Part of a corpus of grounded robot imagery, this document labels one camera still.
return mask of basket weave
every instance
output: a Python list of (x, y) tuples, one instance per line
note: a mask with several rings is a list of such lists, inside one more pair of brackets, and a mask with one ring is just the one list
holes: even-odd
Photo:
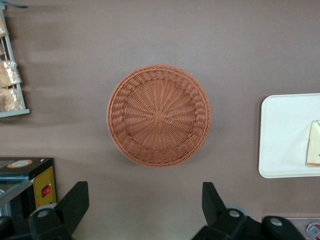
[(211, 126), (208, 96), (186, 71), (157, 64), (127, 75), (111, 95), (107, 123), (114, 143), (144, 166), (170, 167), (192, 157)]

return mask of white tray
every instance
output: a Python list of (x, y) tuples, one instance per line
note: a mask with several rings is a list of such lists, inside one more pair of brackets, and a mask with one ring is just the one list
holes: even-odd
[(264, 178), (320, 176), (320, 167), (306, 166), (315, 120), (320, 120), (320, 93), (272, 95), (263, 101), (259, 172)]

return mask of plastic bag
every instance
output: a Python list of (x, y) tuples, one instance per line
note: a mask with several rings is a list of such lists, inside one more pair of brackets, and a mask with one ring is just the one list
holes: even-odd
[(17, 63), (14, 61), (0, 61), (0, 88), (7, 88), (17, 83), (21, 83)]
[(2, 17), (0, 17), (0, 38), (3, 38), (7, 34), (8, 34), (7, 27), (6, 27)]
[(20, 97), (15, 88), (0, 88), (0, 112), (22, 110)]

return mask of metal bolt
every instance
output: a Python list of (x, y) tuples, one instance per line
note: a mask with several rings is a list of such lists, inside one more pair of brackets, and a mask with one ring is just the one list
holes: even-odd
[(43, 217), (47, 216), (48, 213), (49, 213), (48, 210), (42, 210), (42, 211), (40, 211), (40, 212), (38, 213), (37, 217), (38, 217), (38, 218), (43, 218)]
[(240, 213), (237, 212), (236, 210), (230, 210), (229, 214), (230, 214), (231, 217), (234, 217), (234, 218), (240, 217)]
[(275, 226), (278, 226), (278, 227), (282, 226), (282, 222), (277, 218), (274, 218), (274, 217), (270, 218), (270, 222)]

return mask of yellow label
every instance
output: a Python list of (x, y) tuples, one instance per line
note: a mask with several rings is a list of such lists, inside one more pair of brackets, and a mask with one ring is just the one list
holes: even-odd
[(37, 208), (57, 202), (54, 168), (52, 166), (34, 178), (33, 189)]

